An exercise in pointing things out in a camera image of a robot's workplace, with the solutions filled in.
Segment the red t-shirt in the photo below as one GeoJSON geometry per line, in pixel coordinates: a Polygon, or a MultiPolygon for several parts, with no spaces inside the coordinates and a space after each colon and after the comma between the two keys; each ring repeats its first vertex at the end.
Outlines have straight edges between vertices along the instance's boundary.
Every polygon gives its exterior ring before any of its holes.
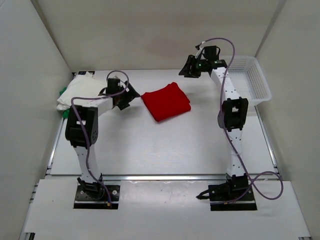
{"type": "Polygon", "coordinates": [[[156,122],[189,112],[192,108],[187,95],[176,82],[153,92],[146,92],[141,99],[156,122]]]}

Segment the white t-shirt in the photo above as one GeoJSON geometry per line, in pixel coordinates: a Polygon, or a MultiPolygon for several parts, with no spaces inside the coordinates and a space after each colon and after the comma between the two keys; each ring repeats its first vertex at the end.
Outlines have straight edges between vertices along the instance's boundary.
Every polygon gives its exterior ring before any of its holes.
{"type": "Polygon", "coordinates": [[[67,90],[61,97],[64,98],[65,102],[68,102],[71,107],[72,98],[96,98],[100,91],[106,86],[106,81],[96,79],[93,75],[77,74],[69,83],[67,90]]]}

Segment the green t-shirt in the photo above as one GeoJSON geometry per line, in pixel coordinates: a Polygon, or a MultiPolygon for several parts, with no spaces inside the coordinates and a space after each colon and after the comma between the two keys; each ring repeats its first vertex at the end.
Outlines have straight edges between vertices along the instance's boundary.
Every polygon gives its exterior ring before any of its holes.
{"type": "Polygon", "coordinates": [[[67,90],[67,87],[64,87],[60,92],[59,92],[59,98],[57,100],[57,106],[56,109],[57,111],[62,113],[62,118],[67,119],[69,116],[70,112],[70,104],[68,102],[65,102],[64,98],[62,95],[64,92],[67,90]]]}

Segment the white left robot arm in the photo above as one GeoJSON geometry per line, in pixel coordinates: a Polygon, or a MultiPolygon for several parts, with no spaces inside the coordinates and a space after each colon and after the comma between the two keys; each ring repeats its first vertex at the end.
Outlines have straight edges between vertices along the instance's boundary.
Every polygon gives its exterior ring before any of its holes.
{"type": "Polygon", "coordinates": [[[96,97],[75,96],[71,99],[65,138],[77,154],[81,169],[81,177],[77,180],[83,192],[95,201],[106,198],[110,203],[111,193],[104,184],[95,152],[99,117],[114,108],[123,110],[129,107],[130,102],[141,95],[128,80],[108,77],[106,83],[96,97]]]}

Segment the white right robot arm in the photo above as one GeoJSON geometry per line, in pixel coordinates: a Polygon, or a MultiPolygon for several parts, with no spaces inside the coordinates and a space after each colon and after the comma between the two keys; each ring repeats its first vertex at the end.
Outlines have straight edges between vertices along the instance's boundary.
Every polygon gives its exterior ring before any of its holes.
{"type": "Polygon", "coordinates": [[[249,101],[241,97],[234,87],[229,75],[229,66],[219,58],[219,47],[196,46],[196,55],[189,55],[179,72],[185,78],[199,78],[208,73],[220,91],[218,126],[223,130],[228,149],[228,165],[226,181],[210,185],[208,190],[200,193],[200,200],[209,199],[213,202],[231,201],[243,195],[249,186],[248,172],[242,160],[242,133],[246,123],[249,101]]]}

